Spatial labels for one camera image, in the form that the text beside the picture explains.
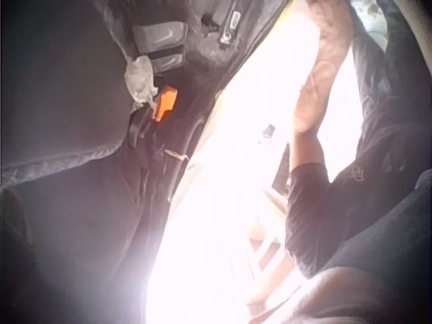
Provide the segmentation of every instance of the t-shirt sleeve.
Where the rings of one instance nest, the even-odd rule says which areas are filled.
[[[301,165],[290,174],[285,248],[305,277],[314,276],[343,242],[333,192],[320,163]]]

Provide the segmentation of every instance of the orange seat belt release button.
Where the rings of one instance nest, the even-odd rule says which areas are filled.
[[[158,100],[158,107],[156,112],[156,122],[162,122],[163,117],[168,111],[173,110],[174,105],[176,104],[177,99],[177,89],[172,88],[170,86],[165,86],[163,89],[161,96]]]

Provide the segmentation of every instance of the black t-shirt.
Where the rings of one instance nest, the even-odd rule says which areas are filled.
[[[330,183],[324,165],[290,174],[286,249],[311,277],[344,242],[373,225],[431,168],[431,129],[400,124],[374,136],[356,160]]]

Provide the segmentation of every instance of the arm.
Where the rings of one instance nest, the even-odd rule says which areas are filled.
[[[324,164],[323,149],[317,135],[327,110],[331,87],[352,38],[352,22],[345,0],[308,0],[308,4],[320,30],[319,52],[294,110],[290,171],[307,163]]]

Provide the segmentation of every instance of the seat upholstery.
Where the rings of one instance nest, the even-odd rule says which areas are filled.
[[[1,180],[35,180],[125,138],[126,62],[91,1],[4,1]]]

